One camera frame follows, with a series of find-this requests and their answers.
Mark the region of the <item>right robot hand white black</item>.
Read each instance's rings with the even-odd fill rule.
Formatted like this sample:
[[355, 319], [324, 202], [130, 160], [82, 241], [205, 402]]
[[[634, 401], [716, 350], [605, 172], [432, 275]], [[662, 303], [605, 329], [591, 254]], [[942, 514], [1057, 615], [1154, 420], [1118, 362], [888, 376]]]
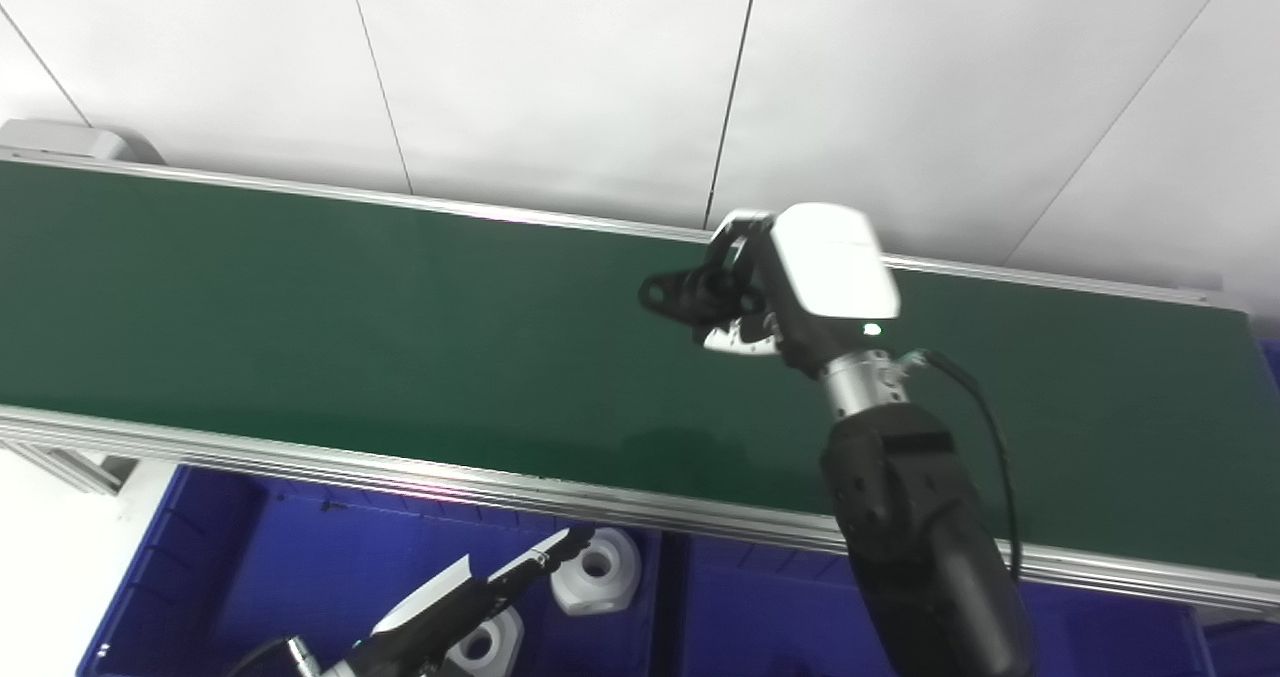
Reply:
[[737, 308], [694, 329], [695, 344], [727, 354], [778, 354], [820, 378], [827, 363], [868, 352], [864, 323], [895, 320], [901, 299], [876, 230], [859, 209], [795, 203], [781, 212], [732, 209], [713, 232], [707, 264], [727, 267]]

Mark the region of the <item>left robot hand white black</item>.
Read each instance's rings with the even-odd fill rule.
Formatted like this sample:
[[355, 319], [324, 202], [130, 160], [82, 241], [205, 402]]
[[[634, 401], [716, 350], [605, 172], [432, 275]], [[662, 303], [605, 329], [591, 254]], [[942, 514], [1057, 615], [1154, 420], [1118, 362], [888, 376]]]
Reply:
[[326, 676], [433, 676], [447, 653], [484, 621], [499, 616], [540, 578], [579, 557], [596, 529], [563, 529], [536, 543], [497, 572], [474, 575], [461, 557], [402, 599]]

